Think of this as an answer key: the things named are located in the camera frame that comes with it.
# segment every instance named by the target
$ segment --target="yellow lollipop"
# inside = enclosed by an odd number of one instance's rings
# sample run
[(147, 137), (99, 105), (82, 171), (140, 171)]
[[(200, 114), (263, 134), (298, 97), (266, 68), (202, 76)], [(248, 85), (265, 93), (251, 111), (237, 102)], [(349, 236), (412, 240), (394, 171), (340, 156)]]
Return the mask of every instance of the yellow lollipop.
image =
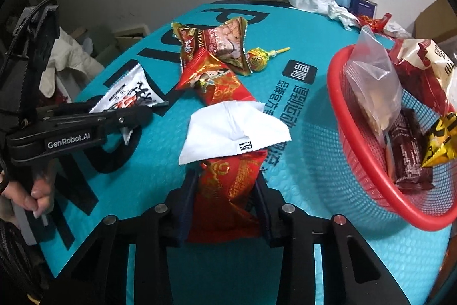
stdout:
[(246, 60), (250, 64), (252, 71), (262, 71), (265, 69), (271, 57), (275, 57), (278, 53), (286, 52), (288, 50), (290, 50), (290, 47), (268, 52), (257, 47), (246, 53)]

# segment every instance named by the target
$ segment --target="turquoise mat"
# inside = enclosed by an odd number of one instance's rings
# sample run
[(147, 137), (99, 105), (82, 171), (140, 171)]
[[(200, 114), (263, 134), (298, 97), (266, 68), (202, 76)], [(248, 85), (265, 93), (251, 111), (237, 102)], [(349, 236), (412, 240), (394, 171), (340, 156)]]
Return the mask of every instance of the turquoise mat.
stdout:
[[(424, 232), (400, 217), (385, 212), (365, 194), (354, 179), (339, 142), (337, 123), (328, 99), (326, 71), (339, 49), (357, 40), (357, 31), (323, 16), (298, 10), (244, 4), (205, 4), (177, 18), (181, 23), (217, 26), (225, 18), (243, 15), (252, 19), (247, 29), (246, 50), (291, 47), (278, 55), (261, 73), (241, 77), (257, 98), (271, 107), (274, 116), (293, 122), (292, 141), (278, 147), (264, 163), (269, 186), (279, 189), (287, 202), (308, 214), (329, 218), (345, 214), (363, 234), (406, 293), (412, 305), (423, 304), (438, 274), (450, 228)], [(179, 64), (160, 60), (163, 54), (144, 49), (178, 52), (168, 43), (165, 25), (118, 57), (79, 96), (86, 100), (103, 94), (103, 83), (131, 59), (138, 60), (164, 92), (180, 76)], [(390, 47), (392, 42), (382, 39)], [(282, 74), (289, 60), (317, 68), (312, 84)], [(288, 106), (294, 90), (307, 91), (303, 109)], [(156, 115), (143, 134), (133, 157), (111, 174), (98, 174), (84, 154), (74, 157), (88, 184), (99, 198), (90, 216), (71, 202), (63, 202), (63, 214), (75, 236), (69, 250), (60, 236), (41, 244), (47, 262), (58, 274), (82, 241), (108, 215), (128, 218), (162, 202), (168, 191), (180, 186), (185, 168), (178, 156), (190, 116), (202, 103), (185, 93), (163, 116)], [(316, 247), (316, 303), (322, 304), (322, 263)], [(219, 245), (191, 245), (168, 250), (174, 303), (181, 304), (275, 304), (282, 249), (269, 249), (261, 239), (243, 239)], [(133, 267), (129, 265), (127, 298), (133, 302)]]

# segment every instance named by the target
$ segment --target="red basket rim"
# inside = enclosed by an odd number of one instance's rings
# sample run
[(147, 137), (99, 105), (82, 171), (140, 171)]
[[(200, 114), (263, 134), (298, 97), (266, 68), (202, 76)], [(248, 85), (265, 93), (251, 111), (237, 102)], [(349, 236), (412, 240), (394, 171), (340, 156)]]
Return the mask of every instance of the red basket rim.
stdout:
[(457, 218), (457, 198), (454, 199), (451, 208), (440, 216), (425, 214), (414, 206), (385, 173), (349, 112), (341, 90), (341, 71), (353, 49), (354, 45), (349, 45), (338, 51), (328, 66), (328, 95), (338, 124), (366, 174), (397, 214), (419, 229), (441, 230)]

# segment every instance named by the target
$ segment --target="metal screw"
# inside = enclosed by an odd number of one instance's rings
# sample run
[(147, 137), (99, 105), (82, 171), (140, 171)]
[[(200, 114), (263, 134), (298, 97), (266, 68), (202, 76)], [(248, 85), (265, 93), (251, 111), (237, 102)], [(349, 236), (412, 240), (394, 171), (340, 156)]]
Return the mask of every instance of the metal screw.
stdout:
[(166, 204), (158, 204), (157, 206), (154, 207), (154, 211), (156, 211), (158, 214), (163, 214), (164, 212), (167, 212), (168, 207)]
[(114, 215), (108, 215), (103, 219), (105, 225), (113, 225), (116, 222), (117, 217)]
[(287, 214), (291, 214), (292, 212), (295, 211), (295, 206), (293, 204), (289, 204), (289, 203), (284, 204), (281, 208)]
[(336, 215), (335, 217), (333, 217), (333, 221), (336, 222), (338, 225), (344, 225), (347, 222), (346, 217), (344, 217), (343, 215)]

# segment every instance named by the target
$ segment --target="red plastic basket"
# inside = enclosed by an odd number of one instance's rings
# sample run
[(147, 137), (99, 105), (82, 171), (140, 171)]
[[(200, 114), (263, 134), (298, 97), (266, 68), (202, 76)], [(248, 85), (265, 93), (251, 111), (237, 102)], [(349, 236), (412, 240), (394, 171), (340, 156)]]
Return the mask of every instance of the red plastic basket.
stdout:
[[(457, 218), (457, 161), (433, 168), (435, 188), (428, 192), (410, 196), (398, 190), (387, 174), (384, 149), (368, 127), (344, 74), (353, 48), (350, 45), (337, 52), (327, 74), (328, 94), (347, 162), (362, 188), (379, 206), (397, 213), (419, 229), (443, 229)], [(415, 110), (423, 131), (438, 118), (406, 91), (402, 105)]]

